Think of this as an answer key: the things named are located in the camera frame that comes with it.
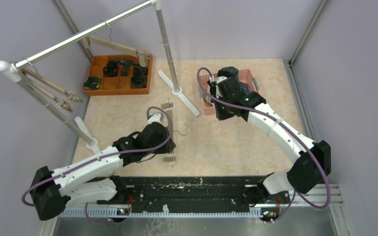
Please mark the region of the beige hanger of navy underwear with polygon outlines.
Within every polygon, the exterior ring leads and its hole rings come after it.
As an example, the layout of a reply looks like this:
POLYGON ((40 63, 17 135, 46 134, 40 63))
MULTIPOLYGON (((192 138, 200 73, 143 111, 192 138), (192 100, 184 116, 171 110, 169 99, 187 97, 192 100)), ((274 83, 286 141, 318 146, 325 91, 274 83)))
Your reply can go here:
MULTIPOLYGON (((171 120, 174 121, 172 99, 171 98, 166 99, 166 102, 161 104, 161 108, 170 116, 171 120)), ((167 126, 168 133, 172 135, 172 138, 171 138, 172 141, 174 141, 173 139, 174 133, 177 133, 182 137, 187 136, 190 133, 189 126, 186 123, 184 124, 184 126, 187 128, 187 130, 184 132, 181 132, 179 129, 176 129, 174 127, 172 128, 170 125, 167 126)), ((173 149, 170 153, 168 153, 167 156, 164 156, 162 158, 162 161, 165 163, 168 163, 170 167, 175 166, 175 162, 176 162, 175 150, 176 148, 173 149)))

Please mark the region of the navy white striped underwear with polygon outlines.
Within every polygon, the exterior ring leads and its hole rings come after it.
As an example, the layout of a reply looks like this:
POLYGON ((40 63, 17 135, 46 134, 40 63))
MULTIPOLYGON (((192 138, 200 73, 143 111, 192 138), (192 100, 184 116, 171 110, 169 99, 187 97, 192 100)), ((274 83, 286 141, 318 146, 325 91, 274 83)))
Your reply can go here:
POLYGON ((223 67, 218 71, 218 76, 224 76, 224 77, 234 77, 240 88, 244 91, 245 94, 248 94, 250 92, 248 84, 242 83, 239 80, 239 70, 235 68, 234 66, 228 66, 228 67, 223 67))

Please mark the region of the beige hanger of black underwear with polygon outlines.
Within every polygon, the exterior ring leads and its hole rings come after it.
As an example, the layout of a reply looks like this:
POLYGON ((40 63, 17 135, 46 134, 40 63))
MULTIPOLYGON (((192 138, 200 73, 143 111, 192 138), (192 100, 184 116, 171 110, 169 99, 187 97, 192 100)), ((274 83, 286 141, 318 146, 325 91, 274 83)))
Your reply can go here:
POLYGON ((151 57, 149 56, 149 53, 146 50, 138 50, 136 48, 114 42, 111 37, 113 33, 112 28, 106 21, 102 21, 102 22, 104 22, 104 24, 110 28, 109 40, 106 40, 101 37, 89 35, 81 40, 85 48, 90 49, 93 43, 93 44, 96 44, 105 48, 123 52, 130 56, 137 57, 139 59, 140 66, 143 66, 143 67, 148 66, 149 59, 151 57))

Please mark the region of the beige hanger of striped underwear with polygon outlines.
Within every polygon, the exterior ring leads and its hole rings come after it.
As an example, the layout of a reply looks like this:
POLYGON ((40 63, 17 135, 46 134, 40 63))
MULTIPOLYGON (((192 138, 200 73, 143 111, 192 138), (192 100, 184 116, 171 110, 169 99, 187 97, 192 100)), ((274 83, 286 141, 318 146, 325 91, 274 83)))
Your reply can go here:
POLYGON ((27 81, 27 83, 32 88, 34 88, 36 91, 41 92, 46 97, 48 97, 51 100, 53 100, 60 108, 66 110, 66 111, 69 111, 70 113, 73 112, 73 109, 72 109, 70 103, 66 99, 57 97, 56 95, 52 94, 50 91, 48 91, 44 87, 40 86, 37 82, 31 80, 27 76, 24 76, 23 78, 27 81))

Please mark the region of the beige clip hanger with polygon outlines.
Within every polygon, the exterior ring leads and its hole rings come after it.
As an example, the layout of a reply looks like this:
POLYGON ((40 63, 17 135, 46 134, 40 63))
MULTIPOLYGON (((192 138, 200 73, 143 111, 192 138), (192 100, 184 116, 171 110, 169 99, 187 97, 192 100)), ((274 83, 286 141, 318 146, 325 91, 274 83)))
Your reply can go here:
POLYGON ((53 90, 56 90, 57 92, 61 93, 61 94, 64 94, 68 100, 70 101, 73 101, 73 102, 84 102, 84 100, 82 98, 80 98, 79 96, 77 96, 76 94, 74 94, 73 92, 61 87, 60 85, 50 81, 49 79, 41 76, 40 74, 38 74, 37 72, 34 72, 32 71, 31 69, 28 69, 28 68, 25 68, 25 69, 22 69, 21 70, 23 73, 26 73, 32 77, 34 77, 35 79, 37 79, 38 81, 40 81, 41 83, 47 85, 48 87, 52 88, 53 90))

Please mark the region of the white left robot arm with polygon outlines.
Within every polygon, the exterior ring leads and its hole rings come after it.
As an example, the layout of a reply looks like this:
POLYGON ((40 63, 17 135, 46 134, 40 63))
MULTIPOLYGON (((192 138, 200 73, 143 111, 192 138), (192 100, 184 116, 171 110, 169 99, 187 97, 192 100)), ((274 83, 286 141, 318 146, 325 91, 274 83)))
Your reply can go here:
POLYGON ((41 221, 60 215, 69 206, 90 202, 120 204, 127 199, 128 190, 111 174, 147 155, 167 154, 175 148, 168 128, 153 122, 75 164, 54 170, 39 168, 26 194, 41 221))

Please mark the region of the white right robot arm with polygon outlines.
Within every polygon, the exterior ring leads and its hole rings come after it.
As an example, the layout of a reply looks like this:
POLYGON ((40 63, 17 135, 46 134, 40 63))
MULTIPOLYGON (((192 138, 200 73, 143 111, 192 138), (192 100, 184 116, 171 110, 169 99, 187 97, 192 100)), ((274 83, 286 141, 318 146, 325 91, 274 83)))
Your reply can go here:
POLYGON ((307 194, 331 173, 331 147, 326 141, 316 142, 298 132, 264 97, 230 72, 220 70, 207 83, 218 120, 241 117, 266 133, 292 163, 291 169, 270 174, 260 183, 257 195, 262 202, 269 203, 277 193, 287 190, 307 194))

